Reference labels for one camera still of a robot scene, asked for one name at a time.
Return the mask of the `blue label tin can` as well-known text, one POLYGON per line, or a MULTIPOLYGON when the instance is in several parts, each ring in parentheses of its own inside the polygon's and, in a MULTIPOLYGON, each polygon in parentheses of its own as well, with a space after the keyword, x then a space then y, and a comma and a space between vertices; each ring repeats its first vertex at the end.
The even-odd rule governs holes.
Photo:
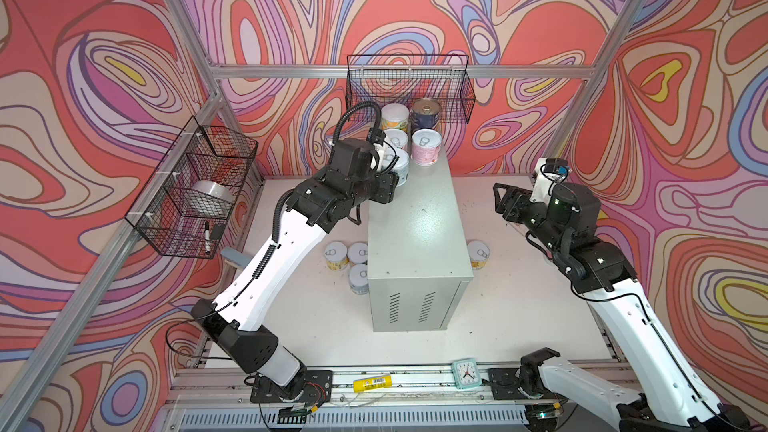
POLYGON ((416 100, 411 107, 411 130, 413 132, 422 129, 434 130, 439 122, 441 111, 441 104, 434 99, 421 98, 416 100))

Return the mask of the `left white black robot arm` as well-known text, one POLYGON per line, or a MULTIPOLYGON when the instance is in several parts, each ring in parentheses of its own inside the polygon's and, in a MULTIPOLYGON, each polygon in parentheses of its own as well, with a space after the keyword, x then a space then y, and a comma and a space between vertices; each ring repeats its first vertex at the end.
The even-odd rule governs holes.
POLYGON ((337 141, 330 162, 278 199, 269 239, 215 299, 199 300, 191 315, 213 342, 247 374, 295 395, 304 364, 267 329, 264 320, 282 287, 306 256, 341 221, 359 223, 359 208, 388 204, 399 177, 397 150, 379 151, 360 139, 337 141))

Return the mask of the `green orange peach can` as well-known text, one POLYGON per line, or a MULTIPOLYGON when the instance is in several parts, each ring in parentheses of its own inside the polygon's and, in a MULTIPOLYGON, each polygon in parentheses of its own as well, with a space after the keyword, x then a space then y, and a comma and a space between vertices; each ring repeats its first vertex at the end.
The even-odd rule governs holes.
POLYGON ((400 103, 389 103, 382 107, 381 112, 381 128, 383 130, 408 130, 410 109, 406 105, 400 103))

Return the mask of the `yellow label can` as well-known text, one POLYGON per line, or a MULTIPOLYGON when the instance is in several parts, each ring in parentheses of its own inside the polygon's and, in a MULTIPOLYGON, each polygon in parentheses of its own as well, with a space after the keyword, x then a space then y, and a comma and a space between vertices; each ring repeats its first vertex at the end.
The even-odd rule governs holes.
POLYGON ((481 240, 472 240, 467 243, 467 249, 472 269, 484 268, 491 255, 488 245, 481 240))

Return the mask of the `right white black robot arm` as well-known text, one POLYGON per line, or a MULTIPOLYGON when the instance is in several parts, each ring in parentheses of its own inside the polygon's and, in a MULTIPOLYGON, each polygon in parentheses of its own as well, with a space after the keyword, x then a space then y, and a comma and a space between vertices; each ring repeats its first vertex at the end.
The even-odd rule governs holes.
POLYGON ((495 184, 494 209, 526 227, 527 240, 570 283, 613 336, 641 386, 621 388, 544 347, 523 356, 521 394, 563 395, 618 431, 748 431, 747 415, 697 375, 650 305, 623 252, 595 235, 599 200, 580 185, 553 183, 546 198, 495 184))

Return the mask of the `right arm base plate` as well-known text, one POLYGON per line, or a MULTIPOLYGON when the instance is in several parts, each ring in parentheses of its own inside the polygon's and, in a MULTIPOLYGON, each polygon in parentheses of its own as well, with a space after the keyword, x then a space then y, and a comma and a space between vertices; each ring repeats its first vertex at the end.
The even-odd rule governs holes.
POLYGON ((537 372, 528 368, 491 368, 482 383, 491 389, 495 400, 555 400, 568 399, 547 389, 537 372))

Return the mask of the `pink label pull-tab can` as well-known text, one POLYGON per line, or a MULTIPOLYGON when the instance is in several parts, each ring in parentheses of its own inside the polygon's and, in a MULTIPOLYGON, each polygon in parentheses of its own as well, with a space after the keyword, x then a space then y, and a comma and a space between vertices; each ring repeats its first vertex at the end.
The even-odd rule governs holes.
POLYGON ((397 149, 408 150, 409 136, 404 130, 398 128, 386 129, 384 134, 385 141, 388 144, 397 149))

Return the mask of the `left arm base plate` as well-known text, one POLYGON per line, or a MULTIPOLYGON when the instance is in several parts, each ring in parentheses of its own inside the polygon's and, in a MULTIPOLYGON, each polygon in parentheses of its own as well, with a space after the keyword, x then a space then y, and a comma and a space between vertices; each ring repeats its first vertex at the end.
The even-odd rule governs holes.
POLYGON ((322 405, 332 398, 333 371, 305 370, 286 386, 280 386, 265 376, 256 376, 251 388, 250 402, 255 404, 322 405))

